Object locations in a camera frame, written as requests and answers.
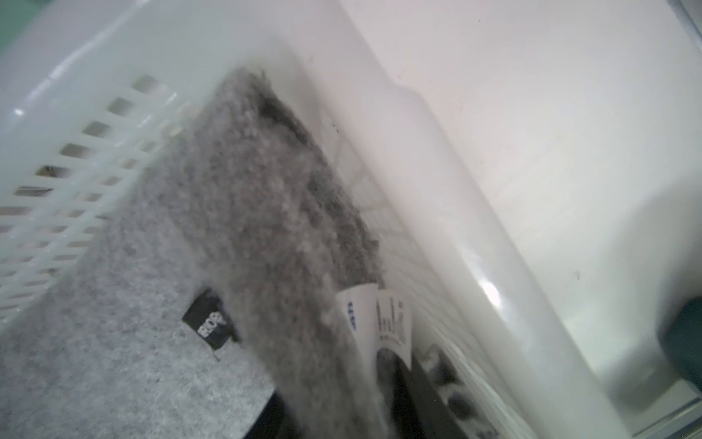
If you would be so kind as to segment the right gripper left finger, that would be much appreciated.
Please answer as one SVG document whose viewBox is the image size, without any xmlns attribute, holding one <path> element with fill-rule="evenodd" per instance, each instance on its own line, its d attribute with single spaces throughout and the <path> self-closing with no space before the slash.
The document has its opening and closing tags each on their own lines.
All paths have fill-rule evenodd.
<svg viewBox="0 0 702 439">
<path fill-rule="evenodd" d="M 286 405 L 273 393 L 244 439 L 285 439 L 291 437 L 291 421 Z"/>
</svg>

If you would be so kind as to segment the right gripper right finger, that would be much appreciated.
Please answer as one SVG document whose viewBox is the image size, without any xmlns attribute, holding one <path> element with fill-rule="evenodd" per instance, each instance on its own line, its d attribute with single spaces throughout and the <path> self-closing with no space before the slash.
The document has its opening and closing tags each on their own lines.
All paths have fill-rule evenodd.
<svg viewBox="0 0 702 439">
<path fill-rule="evenodd" d="M 441 384 L 457 382 L 455 368 L 441 350 L 413 355 L 411 367 L 396 361 L 392 420 L 400 438 L 466 438 L 448 404 L 439 393 Z"/>
</svg>

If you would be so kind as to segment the grey scarf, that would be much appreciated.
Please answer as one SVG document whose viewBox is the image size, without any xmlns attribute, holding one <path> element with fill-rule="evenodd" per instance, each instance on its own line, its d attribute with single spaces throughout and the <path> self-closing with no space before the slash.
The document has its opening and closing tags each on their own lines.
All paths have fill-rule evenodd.
<svg viewBox="0 0 702 439">
<path fill-rule="evenodd" d="M 336 303 L 378 243 L 268 79 L 228 75 L 93 246 L 1 338 L 5 438 L 225 438 L 245 378 L 182 322 L 210 289 L 305 438 L 392 438 L 394 364 L 365 372 Z"/>
</svg>

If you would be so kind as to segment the white plastic basket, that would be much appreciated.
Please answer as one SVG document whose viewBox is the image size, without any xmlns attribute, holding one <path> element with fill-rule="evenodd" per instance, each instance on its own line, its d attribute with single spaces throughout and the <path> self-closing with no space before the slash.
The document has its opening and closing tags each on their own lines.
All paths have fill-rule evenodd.
<svg viewBox="0 0 702 439">
<path fill-rule="evenodd" d="M 314 134 L 504 438 L 625 438 L 603 387 L 427 104 L 338 1 L 54 1 L 1 54 L 1 325 L 75 265 L 222 79 L 263 71 Z"/>
</svg>

